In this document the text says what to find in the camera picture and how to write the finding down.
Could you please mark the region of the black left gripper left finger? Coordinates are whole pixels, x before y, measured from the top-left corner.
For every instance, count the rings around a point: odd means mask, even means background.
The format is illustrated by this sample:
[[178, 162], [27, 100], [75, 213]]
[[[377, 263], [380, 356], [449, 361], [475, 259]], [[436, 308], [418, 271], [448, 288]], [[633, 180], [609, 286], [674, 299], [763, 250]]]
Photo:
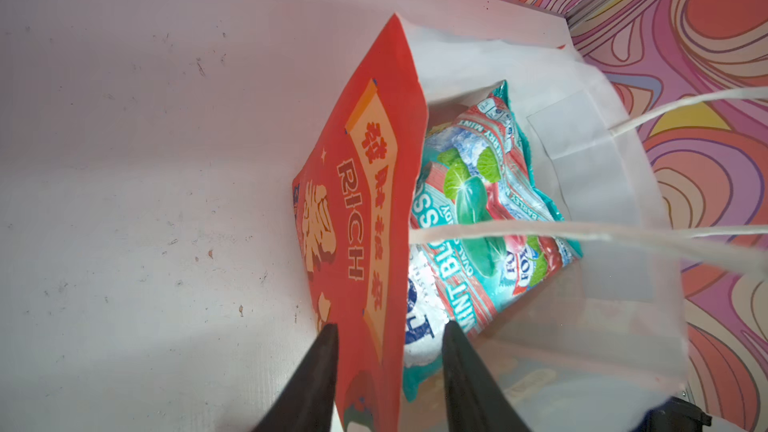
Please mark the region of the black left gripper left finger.
[[330, 431], [338, 357], [338, 327], [326, 324], [253, 431]]

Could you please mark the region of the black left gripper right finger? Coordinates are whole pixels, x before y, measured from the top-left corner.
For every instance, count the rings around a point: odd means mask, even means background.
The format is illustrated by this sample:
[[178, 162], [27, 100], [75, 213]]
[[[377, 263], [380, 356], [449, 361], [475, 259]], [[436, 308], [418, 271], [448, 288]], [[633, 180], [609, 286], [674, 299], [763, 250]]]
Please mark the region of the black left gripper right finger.
[[444, 329], [442, 363], [450, 432], [530, 431], [455, 321]]

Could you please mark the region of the red white paper bag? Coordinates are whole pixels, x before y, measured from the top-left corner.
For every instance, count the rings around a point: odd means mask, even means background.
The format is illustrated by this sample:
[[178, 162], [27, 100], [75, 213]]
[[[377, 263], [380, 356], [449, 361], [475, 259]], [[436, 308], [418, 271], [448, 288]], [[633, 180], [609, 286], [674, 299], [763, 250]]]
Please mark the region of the red white paper bag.
[[[536, 185], [563, 221], [412, 230], [427, 131], [501, 81]], [[412, 402], [402, 374], [409, 247], [450, 237], [582, 247], [580, 260], [465, 334], [530, 429], [628, 431], [683, 387], [681, 264], [765, 277], [767, 255], [746, 239], [767, 226], [673, 229], [636, 126], [607, 77], [568, 51], [387, 21], [292, 186], [317, 323], [338, 327], [346, 430], [447, 428], [443, 363]]]

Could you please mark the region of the teal mint snack bag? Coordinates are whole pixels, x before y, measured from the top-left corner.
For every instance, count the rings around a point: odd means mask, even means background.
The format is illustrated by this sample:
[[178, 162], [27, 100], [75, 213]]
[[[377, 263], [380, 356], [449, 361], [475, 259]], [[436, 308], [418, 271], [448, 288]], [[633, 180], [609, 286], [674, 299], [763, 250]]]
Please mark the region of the teal mint snack bag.
[[[561, 222], [536, 185], [532, 150], [501, 81], [426, 133], [410, 208], [412, 230], [494, 222]], [[412, 402], [442, 369], [444, 328], [469, 337], [545, 279], [580, 260], [573, 239], [470, 235], [412, 244], [402, 393]]]

